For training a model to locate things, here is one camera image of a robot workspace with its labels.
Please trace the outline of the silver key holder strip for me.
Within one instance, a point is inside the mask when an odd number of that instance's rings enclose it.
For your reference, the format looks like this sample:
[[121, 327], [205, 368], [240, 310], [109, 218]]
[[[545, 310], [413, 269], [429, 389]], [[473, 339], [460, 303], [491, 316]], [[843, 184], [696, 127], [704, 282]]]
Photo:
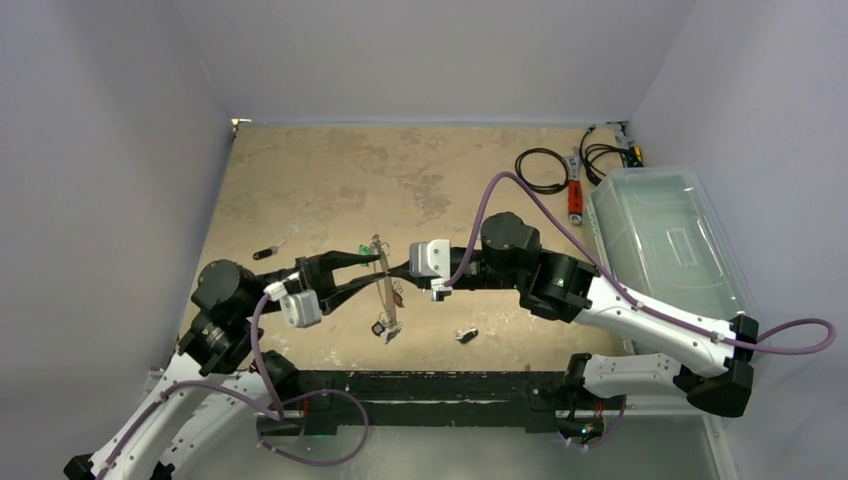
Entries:
[[[387, 270], [390, 268], [388, 262], [388, 243], [383, 241], [379, 234], [374, 234], [372, 236], [369, 246], [371, 247], [372, 253], [374, 255], [380, 255], [380, 260], [374, 262], [374, 271], [387, 273]], [[398, 319], [398, 308], [394, 305], [392, 299], [392, 283], [392, 278], [387, 276], [386, 278], [380, 280], [380, 287], [378, 288], [378, 292], [383, 305], [383, 312], [378, 316], [377, 322], [381, 322], [393, 330], [389, 342], [395, 339], [401, 333], [402, 330], [402, 324]]]

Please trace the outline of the black key fob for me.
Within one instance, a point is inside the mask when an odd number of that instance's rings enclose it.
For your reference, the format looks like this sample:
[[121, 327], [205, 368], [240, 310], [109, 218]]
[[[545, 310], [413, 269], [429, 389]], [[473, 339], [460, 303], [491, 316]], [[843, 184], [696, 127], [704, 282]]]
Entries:
[[454, 339], [460, 344], [467, 344], [472, 341], [479, 335], [479, 330], [477, 328], [470, 328], [466, 330], [457, 330], [454, 333]]

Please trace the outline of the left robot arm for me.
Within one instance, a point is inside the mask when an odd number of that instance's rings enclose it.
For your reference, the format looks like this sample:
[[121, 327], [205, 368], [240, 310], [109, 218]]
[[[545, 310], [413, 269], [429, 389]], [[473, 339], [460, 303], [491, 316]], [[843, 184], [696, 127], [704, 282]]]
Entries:
[[92, 454], [72, 457], [68, 479], [179, 479], [211, 446], [257, 415], [284, 424], [318, 399], [350, 393], [301, 384], [302, 371], [259, 345], [260, 318], [280, 311], [286, 324], [318, 324], [360, 290], [383, 280], [376, 271], [338, 285], [338, 269], [374, 255], [330, 251], [294, 267], [256, 275], [230, 260], [201, 271], [192, 303], [199, 311], [159, 381], [124, 426]]

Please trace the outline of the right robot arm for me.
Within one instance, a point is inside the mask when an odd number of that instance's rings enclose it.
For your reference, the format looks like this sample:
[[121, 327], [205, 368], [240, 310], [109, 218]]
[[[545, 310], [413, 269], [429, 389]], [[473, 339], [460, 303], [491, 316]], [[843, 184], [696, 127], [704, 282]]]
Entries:
[[457, 290], [513, 289], [520, 307], [536, 317], [605, 329], [651, 348], [624, 357], [573, 355], [561, 381], [573, 406], [670, 395], [709, 414], [743, 415], [753, 389], [752, 353], [733, 343], [755, 339], [755, 320], [710, 318], [622, 286], [590, 263], [543, 248], [539, 231], [512, 212], [486, 218], [480, 239], [467, 264], [463, 248], [447, 240], [414, 243], [408, 261], [389, 274], [430, 291], [436, 301]]

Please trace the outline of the red tagged key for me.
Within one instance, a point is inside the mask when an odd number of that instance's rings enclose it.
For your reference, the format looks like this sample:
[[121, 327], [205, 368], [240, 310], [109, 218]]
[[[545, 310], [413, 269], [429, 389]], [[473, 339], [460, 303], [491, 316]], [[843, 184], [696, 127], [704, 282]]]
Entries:
[[394, 281], [392, 283], [392, 299], [393, 303], [397, 308], [403, 309], [405, 307], [404, 297], [403, 297], [404, 289], [399, 281]]

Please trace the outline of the clear plastic storage bin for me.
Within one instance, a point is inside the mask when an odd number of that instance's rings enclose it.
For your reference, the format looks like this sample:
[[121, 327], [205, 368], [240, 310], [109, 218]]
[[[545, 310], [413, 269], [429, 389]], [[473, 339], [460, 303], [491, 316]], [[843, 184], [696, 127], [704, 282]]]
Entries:
[[696, 173], [617, 169], [584, 202], [587, 245], [625, 286], [715, 319], [759, 319], [742, 270]]

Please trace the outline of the yellow black connector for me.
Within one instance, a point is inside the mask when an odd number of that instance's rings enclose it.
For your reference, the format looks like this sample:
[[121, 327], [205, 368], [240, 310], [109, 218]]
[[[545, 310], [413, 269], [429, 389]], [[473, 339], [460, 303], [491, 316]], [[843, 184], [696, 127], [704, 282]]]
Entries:
[[628, 167], [642, 168], [644, 166], [641, 150], [638, 146], [633, 145], [629, 148]]

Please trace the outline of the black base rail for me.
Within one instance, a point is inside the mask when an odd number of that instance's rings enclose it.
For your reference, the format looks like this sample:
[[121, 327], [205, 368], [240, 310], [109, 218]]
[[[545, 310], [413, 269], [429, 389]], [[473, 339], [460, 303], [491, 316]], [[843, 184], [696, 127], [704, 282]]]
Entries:
[[342, 426], [519, 428], [526, 433], [601, 435], [623, 411], [565, 371], [302, 370], [281, 392], [283, 423], [261, 419], [272, 437], [334, 435]]

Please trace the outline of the orange handled tool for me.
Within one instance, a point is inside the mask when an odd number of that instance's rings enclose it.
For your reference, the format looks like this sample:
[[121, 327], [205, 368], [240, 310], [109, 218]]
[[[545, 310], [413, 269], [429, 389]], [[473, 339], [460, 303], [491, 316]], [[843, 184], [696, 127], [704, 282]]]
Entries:
[[565, 158], [567, 164], [568, 178], [568, 215], [569, 222], [578, 226], [583, 222], [583, 194], [580, 168], [582, 161], [579, 150], [574, 148], [573, 153]]

